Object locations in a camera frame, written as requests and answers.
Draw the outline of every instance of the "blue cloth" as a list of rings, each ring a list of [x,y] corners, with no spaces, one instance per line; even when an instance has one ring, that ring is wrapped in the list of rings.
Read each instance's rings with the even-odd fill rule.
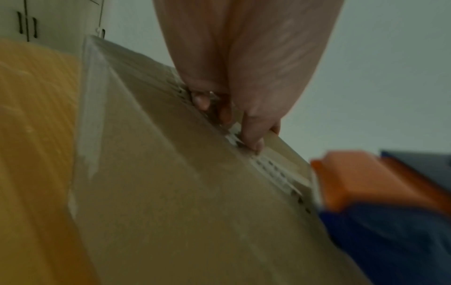
[[[414,208],[357,204],[320,213],[331,239],[374,285],[451,284],[451,220]]]

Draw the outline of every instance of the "person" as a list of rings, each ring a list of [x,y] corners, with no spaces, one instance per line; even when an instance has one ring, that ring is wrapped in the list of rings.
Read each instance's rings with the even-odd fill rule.
[[[164,39],[200,110],[210,92],[218,118],[243,111],[241,140],[260,151],[263,135],[307,86],[343,0],[154,0]]]

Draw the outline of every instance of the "wooden floor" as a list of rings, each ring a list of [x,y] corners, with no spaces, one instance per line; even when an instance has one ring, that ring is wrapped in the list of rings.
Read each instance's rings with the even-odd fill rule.
[[[0,284],[97,284],[66,210],[79,62],[0,39]]]

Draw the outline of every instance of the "door handle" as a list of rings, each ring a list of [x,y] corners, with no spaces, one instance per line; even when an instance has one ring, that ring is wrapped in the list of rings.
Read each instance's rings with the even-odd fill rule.
[[[23,34],[23,27],[22,27],[22,13],[19,11],[17,12],[17,17],[19,17],[19,33]]]
[[[34,35],[33,35],[33,37],[35,39],[37,39],[38,38],[38,20],[35,17],[33,17],[33,25],[34,25]]]

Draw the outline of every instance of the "brown cardboard box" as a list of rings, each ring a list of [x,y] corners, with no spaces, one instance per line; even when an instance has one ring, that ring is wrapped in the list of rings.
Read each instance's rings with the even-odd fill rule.
[[[239,147],[173,69],[96,38],[82,93],[75,220],[102,284],[367,283],[298,203],[309,165],[278,137]]]

